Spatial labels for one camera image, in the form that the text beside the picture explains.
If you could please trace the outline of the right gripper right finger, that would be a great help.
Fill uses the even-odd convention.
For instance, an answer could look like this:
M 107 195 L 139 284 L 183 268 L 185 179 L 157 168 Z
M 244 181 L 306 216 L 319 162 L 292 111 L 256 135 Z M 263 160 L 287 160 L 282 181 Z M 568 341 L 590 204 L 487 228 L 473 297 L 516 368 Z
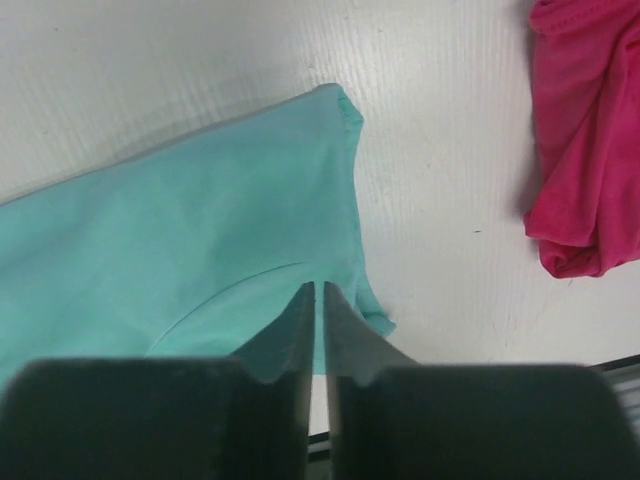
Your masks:
M 324 287 L 336 479 L 635 479 L 639 443 L 579 365 L 423 365 Z

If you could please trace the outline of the teal t-shirt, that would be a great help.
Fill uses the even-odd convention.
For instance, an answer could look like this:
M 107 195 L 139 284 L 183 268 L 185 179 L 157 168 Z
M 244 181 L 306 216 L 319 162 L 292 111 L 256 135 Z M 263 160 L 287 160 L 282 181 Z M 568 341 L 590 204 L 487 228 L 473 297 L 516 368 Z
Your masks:
M 336 84 L 1 208 L 1 378 L 39 359 L 224 356 L 307 282 L 378 333 Z

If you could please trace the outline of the pink folded t-shirt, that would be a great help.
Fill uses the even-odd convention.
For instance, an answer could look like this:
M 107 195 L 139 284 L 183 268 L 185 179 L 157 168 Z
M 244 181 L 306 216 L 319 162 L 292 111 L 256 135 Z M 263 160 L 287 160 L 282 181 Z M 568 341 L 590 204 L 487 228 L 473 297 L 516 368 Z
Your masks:
M 525 215 L 555 278 L 639 258 L 639 4 L 538 1 L 532 96 L 543 185 Z

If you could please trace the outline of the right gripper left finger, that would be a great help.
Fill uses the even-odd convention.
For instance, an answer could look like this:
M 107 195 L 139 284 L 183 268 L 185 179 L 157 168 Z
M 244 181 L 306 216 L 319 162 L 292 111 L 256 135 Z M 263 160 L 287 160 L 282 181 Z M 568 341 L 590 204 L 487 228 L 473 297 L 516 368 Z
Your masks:
M 1 400 L 5 479 L 301 479 L 315 289 L 225 357 L 27 365 Z

